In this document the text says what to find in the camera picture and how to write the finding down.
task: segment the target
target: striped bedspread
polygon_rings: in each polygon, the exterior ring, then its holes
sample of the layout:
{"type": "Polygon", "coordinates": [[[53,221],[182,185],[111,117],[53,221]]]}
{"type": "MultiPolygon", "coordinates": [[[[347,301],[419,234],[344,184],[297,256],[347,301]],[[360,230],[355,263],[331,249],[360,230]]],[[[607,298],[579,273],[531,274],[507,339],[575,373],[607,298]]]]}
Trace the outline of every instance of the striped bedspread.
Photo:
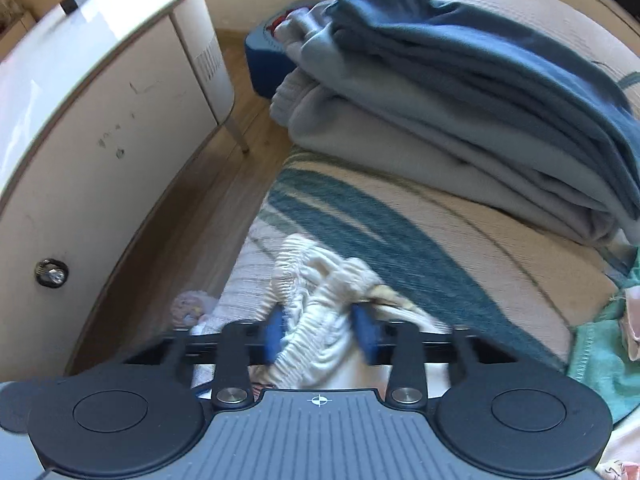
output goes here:
{"type": "Polygon", "coordinates": [[[616,287],[602,250],[539,232],[494,209],[295,148],[252,224],[204,332],[251,318],[284,238],[305,232],[365,260],[401,294],[564,368],[573,326],[616,287]]]}

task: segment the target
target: wooden floor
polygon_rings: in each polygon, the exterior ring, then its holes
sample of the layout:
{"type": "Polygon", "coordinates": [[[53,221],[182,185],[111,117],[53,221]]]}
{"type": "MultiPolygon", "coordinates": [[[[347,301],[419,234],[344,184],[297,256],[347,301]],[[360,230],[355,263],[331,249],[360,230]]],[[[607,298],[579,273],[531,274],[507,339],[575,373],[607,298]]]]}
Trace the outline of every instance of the wooden floor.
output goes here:
{"type": "Polygon", "coordinates": [[[124,260],[70,368],[76,373],[168,325],[184,290],[219,296],[267,190],[289,153],[287,132],[254,94],[238,38],[220,37],[236,89],[232,116],[251,151],[222,129],[178,178],[124,260]]]}

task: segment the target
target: gray blanket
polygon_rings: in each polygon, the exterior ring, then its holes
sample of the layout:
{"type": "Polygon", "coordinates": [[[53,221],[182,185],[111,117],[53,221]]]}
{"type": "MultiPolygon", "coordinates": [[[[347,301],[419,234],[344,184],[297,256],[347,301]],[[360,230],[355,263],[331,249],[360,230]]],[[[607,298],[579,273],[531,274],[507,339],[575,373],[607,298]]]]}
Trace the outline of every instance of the gray blanket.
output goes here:
{"type": "Polygon", "coordinates": [[[619,226],[640,243],[638,222],[595,171],[380,60],[341,50],[323,8],[294,13],[276,30],[287,55],[311,76],[294,72],[274,97],[272,116],[294,142],[500,208],[583,244],[607,242],[619,226]]]}
{"type": "Polygon", "coordinates": [[[596,171],[640,216],[640,128],[598,66],[532,28],[459,2],[334,0],[343,48],[481,108],[596,171]]]}

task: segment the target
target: cabinet door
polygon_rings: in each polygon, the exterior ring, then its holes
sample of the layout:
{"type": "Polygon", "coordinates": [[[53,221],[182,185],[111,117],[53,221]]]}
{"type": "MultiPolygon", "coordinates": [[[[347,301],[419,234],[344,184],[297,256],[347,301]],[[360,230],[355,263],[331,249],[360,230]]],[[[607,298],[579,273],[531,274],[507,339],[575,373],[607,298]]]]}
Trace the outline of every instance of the cabinet door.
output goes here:
{"type": "Polygon", "coordinates": [[[169,18],[76,99],[0,217],[0,381],[63,372],[130,240],[215,126],[169,18]],[[61,288],[36,283],[43,258],[69,266],[61,288]]]}

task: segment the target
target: white cloth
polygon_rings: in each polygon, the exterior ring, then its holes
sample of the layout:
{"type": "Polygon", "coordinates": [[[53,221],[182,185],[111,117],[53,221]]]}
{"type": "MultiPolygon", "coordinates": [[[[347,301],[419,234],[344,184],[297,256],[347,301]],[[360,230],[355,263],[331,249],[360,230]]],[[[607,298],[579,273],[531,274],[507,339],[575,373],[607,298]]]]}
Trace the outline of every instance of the white cloth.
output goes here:
{"type": "Polygon", "coordinates": [[[344,259],[300,234],[287,237],[257,316],[266,319],[276,303],[282,304],[287,320],[283,349],[273,365],[252,369],[252,381],[277,388],[327,387],[330,377],[358,351],[349,314],[351,304],[361,301],[370,301],[380,319],[410,321],[422,332],[447,331],[385,286],[361,259],[344,259]]]}
{"type": "Polygon", "coordinates": [[[640,463],[640,408],[616,424],[600,464],[615,461],[640,463]]]}
{"type": "Polygon", "coordinates": [[[640,285],[625,290],[626,310],[620,319],[622,343],[629,359],[640,360],[640,285]]]}

